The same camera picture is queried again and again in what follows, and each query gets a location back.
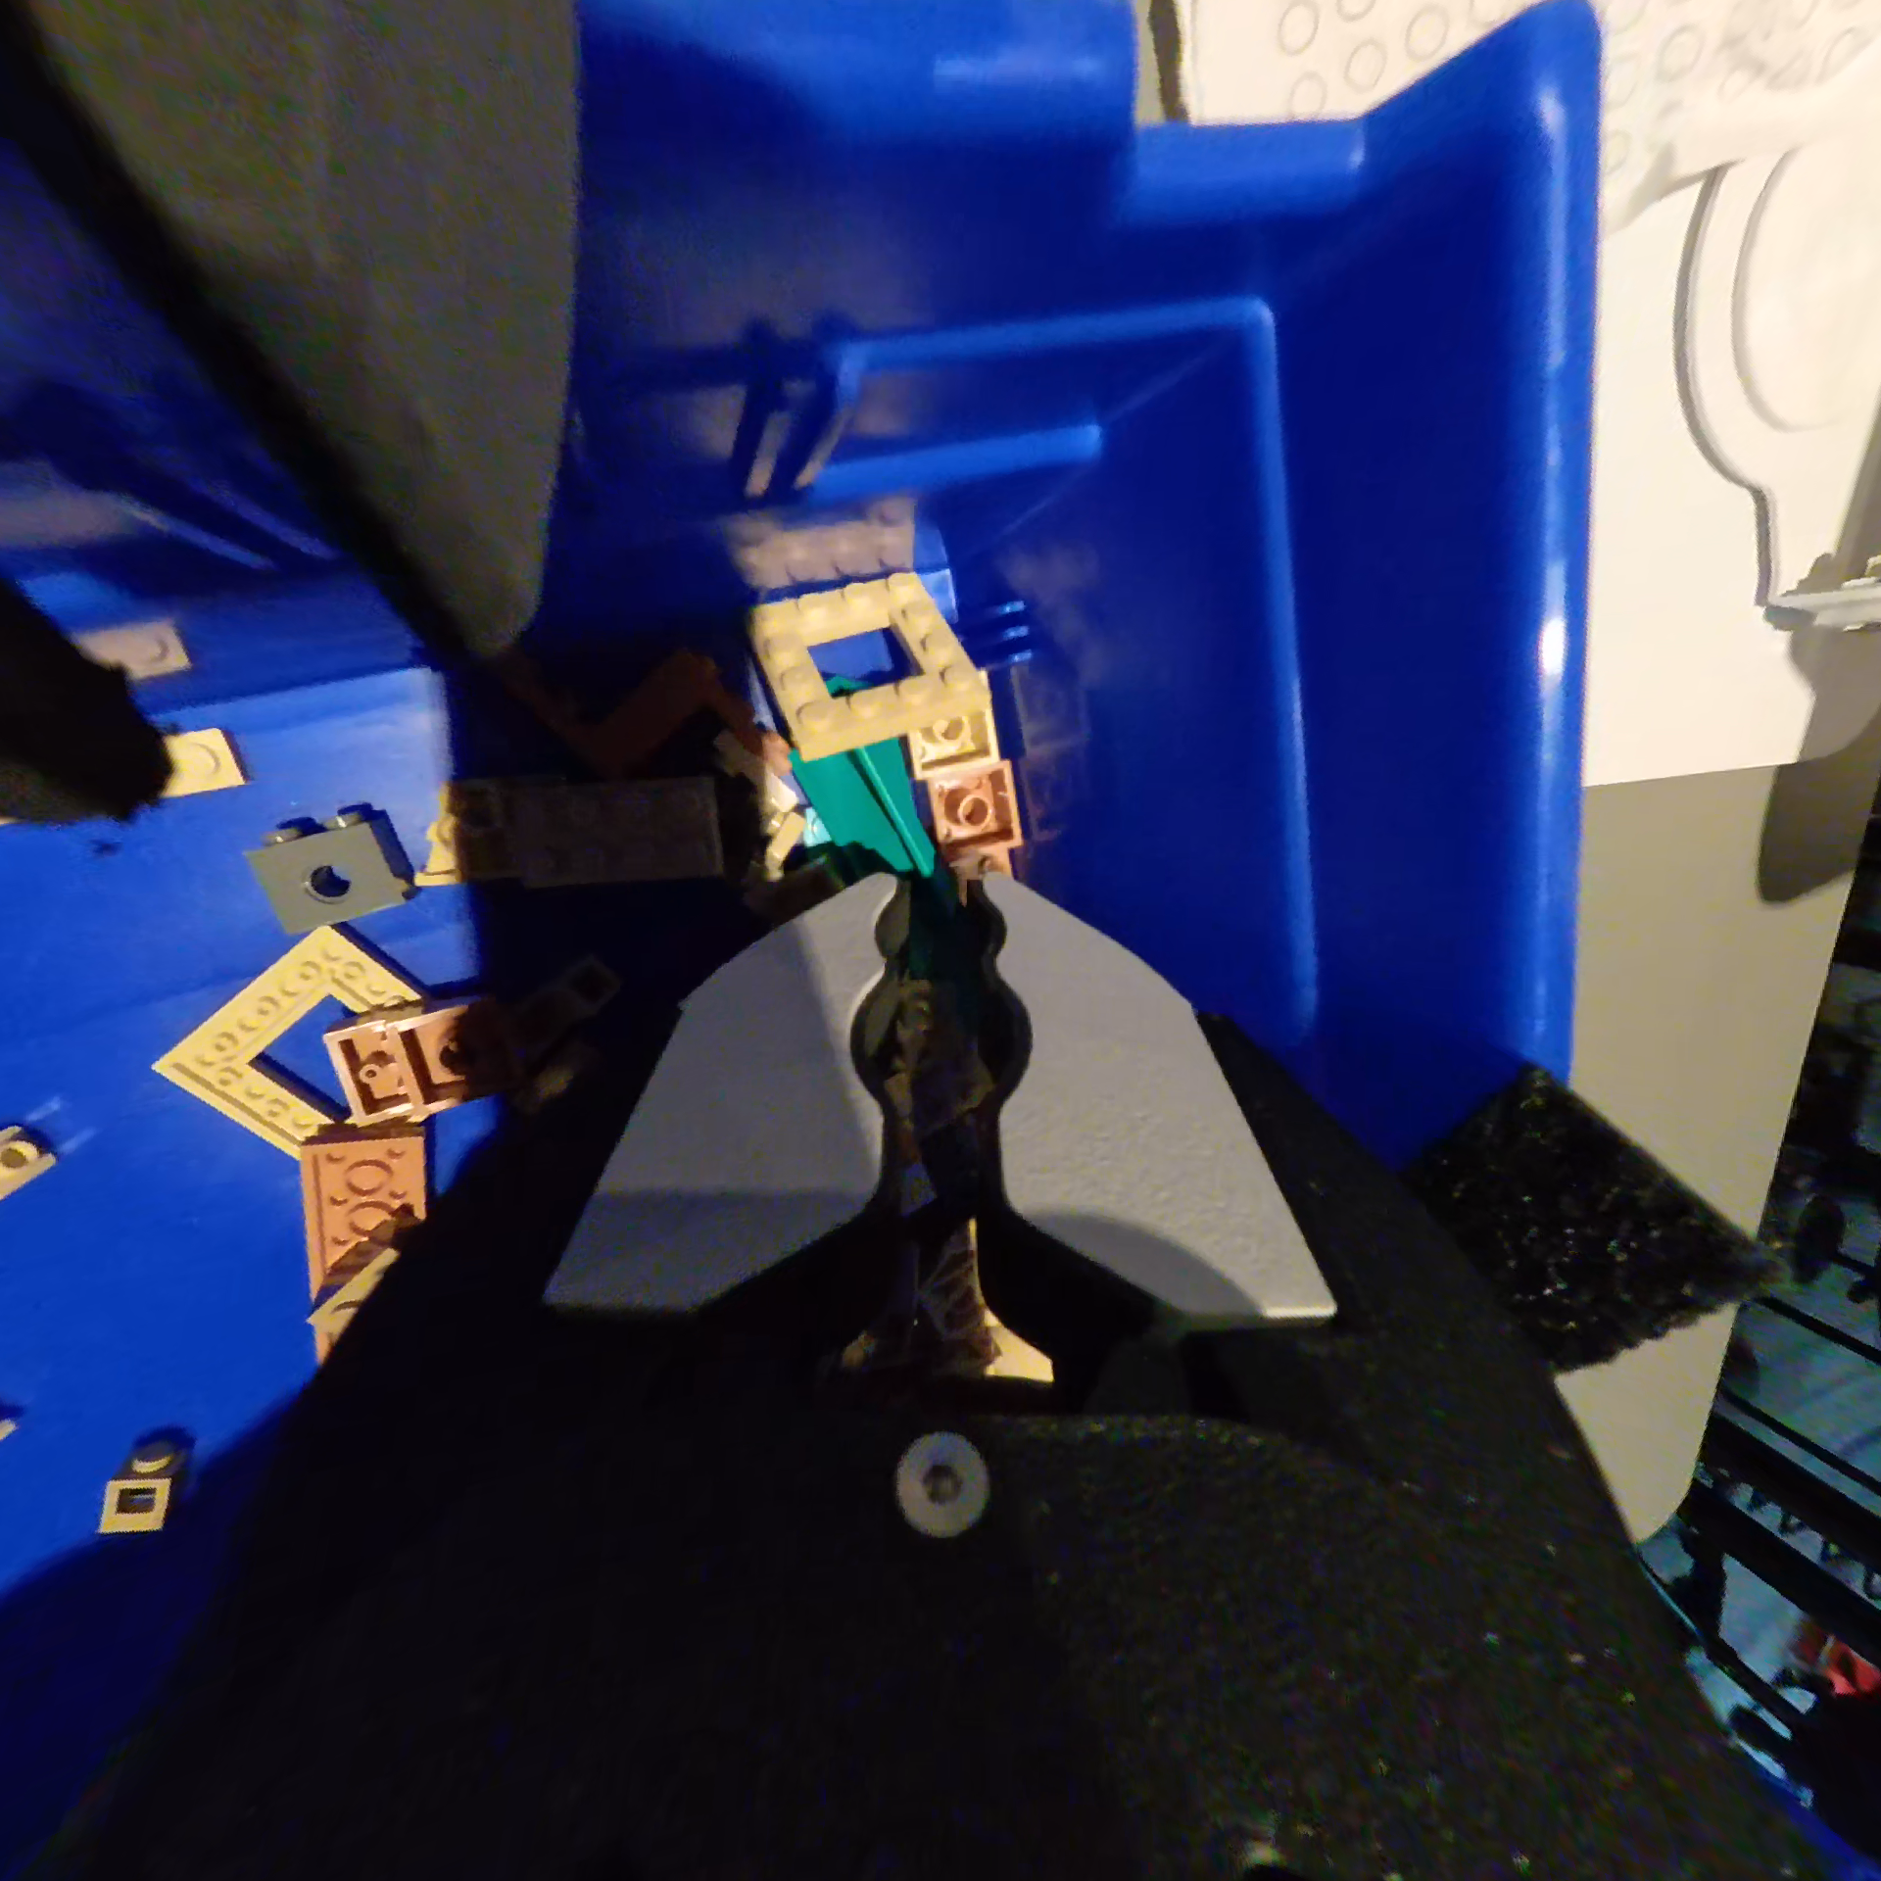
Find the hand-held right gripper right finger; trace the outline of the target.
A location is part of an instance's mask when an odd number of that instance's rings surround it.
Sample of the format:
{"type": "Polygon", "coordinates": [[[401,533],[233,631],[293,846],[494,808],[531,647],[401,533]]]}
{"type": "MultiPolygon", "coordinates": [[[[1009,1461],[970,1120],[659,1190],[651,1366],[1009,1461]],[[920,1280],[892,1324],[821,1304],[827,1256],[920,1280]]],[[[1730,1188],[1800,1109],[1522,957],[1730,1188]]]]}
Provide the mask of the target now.
{"type": "Polygon", "coordinates": [[[1189,1001],[1020,881],[996,971],[1027,1026],[1002,1101],[1019,1216],[1203,1324],[1330,1324],[1336,1302],[1189,1001]]]}

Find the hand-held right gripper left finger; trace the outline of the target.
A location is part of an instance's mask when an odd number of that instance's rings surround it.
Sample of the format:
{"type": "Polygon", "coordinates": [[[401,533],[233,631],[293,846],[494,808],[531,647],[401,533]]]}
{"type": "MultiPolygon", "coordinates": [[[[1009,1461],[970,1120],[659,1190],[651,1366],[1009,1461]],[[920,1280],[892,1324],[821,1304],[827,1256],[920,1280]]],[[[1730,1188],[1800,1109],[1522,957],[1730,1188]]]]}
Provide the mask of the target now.
{"type": "Polygon", "coordinates": [[[857,1017],[898,881],[767,932],[677,1010],[546,1283],[556,1310],[698,1310],[850,1226],[883,1172],[857,1017]]]}

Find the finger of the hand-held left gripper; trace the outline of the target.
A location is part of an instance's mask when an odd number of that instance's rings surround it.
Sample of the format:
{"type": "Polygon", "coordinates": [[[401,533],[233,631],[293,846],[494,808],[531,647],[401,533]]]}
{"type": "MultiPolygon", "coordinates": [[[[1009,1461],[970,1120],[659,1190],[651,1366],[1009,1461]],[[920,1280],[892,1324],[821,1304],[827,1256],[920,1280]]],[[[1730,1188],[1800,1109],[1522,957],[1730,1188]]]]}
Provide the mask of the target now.
{"type": "Polygon", "coordinates": [[[578,288],[574,4],[2,4],[469,656],[546,579],[578,288]]]}
{"type": "Polygon", "coordinates": [[[165,739],[125,670],[2,579],[2,819],[130,819],[165,792],[165,739]]]}

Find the long teal toy brick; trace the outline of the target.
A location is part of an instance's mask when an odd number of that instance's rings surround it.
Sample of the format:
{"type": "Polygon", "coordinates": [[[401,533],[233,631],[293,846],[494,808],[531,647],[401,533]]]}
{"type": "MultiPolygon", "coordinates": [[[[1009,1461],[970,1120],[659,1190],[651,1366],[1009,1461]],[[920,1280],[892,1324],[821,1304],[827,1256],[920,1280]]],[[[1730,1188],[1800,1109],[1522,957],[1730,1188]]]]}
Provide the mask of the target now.
{"type": "Polygon", "coordinates": [[[821,823],[821,833],[808,837],[813,856],[836,863],[848,887],[892,884],[887,945],[878,945],[879,971],[948,993],[961,1023],[983,1019],[971,916],[922,822],[908,739],[887,735],[821,759],[788,745],[788,768],[821,823]]]}

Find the blue plastic bin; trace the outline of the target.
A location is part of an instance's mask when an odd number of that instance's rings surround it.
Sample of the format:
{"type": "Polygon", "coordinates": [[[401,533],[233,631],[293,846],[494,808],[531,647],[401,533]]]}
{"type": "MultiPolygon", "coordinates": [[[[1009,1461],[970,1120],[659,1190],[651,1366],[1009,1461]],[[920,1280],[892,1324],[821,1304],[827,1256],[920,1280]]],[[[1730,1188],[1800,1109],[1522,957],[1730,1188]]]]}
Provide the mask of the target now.
{"type": "MultiPolygon", "coordinates": [[[[515,642],[581,716],[677,647],[778,713],[749,609],[887,532],[992,668],[1020,881],[1234,1017],[1359,1142],[1434,1142],[1560,1061],[1589,554],[1598,23],[1544,4],[1349,124],[1134,127],[1124,4],[578,4],[578,288],[546,586],[515,642]]],[[[79,207],[74,112],[2,30],[2,469],[126,497],[130,546],[2,552],[68,629],[179,609],[150,709],[245,783],[2,837],[2,1710],[150,1681],[248,1449],[315,1371],[301,1153],[155,1071],[273,964],[248,852],[603,783],[477,668],[363,497],[79,207]]],[[[342,922],[435,1005],[659,1017],[760,916],[752,787],[657,759],[710,876],[422,887],[342,922]]]]}

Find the grey desk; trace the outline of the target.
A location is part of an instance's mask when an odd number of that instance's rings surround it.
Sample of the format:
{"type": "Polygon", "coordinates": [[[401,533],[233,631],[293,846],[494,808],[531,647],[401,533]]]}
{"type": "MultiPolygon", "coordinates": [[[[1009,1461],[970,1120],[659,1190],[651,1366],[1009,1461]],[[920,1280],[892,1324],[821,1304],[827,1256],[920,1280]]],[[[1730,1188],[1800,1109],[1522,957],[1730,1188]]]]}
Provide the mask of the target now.
{"type": "Polygon", "coordinates": [[[1877,792],[1826,759],[1584,792],[1571,1086],[1759,1232],[1877,792]]]}

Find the white desk lamp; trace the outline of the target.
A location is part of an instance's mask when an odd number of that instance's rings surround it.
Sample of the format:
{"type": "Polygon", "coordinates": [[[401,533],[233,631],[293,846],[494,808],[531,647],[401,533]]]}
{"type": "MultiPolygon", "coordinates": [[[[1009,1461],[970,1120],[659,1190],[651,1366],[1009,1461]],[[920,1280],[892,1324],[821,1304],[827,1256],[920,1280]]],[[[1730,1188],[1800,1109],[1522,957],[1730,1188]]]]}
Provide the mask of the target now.
{"type": "Polygon", "coordinates": [[[1605,238],[1589,787],[1829,755],[1877,713],[1877,138],[1605,238]]]}

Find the dark grey holed brick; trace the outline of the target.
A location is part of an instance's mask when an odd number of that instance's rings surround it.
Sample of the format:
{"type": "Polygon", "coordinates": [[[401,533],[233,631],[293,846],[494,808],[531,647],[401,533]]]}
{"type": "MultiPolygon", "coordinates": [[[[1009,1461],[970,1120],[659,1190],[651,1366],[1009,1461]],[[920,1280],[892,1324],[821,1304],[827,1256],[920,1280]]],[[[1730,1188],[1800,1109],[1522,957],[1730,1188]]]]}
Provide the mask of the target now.
{"type": "Polygon", "coordinates": [[[290,936],[360,922],[418,893],[387,812],[367,803],[342,806],[324,822],[307,815],[282,822],[248,852],[248,867],[290,936]]]}

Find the flat tan square frame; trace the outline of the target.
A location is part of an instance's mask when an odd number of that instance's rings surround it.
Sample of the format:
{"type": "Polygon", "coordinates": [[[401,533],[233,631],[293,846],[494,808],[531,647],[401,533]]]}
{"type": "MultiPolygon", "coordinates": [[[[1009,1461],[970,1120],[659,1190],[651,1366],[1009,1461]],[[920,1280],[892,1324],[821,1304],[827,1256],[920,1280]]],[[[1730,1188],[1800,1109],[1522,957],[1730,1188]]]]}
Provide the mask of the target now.
{"type": "Polygon", "coordinates": [[[351,1017],[367,1017],[425,1001],[425,989],[351,928],[320,927],[161,1054],[155,1071],[248,1134],[298,1158],[307,1142],[339,1126],[339,1113],[285,1070],[273,1070],[271,1050],[330,1001],[351,1017]]]}

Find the tan studded frame brick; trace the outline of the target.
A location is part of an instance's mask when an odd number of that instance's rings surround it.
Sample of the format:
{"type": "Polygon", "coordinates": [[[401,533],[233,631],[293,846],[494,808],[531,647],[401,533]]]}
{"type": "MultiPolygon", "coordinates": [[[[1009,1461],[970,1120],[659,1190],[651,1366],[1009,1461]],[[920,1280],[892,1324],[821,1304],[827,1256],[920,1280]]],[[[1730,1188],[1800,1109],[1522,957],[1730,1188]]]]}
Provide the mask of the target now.
{"type": "Polygon", "coordinates": [[[974,668],[920,575],[760,599],[749,609],[749,651],[788,742],[813,762],[992,707],[989,676],[974,668]],[[814,651],[875,631],[891,631],[912,670],[836,695],[814,651]]]}

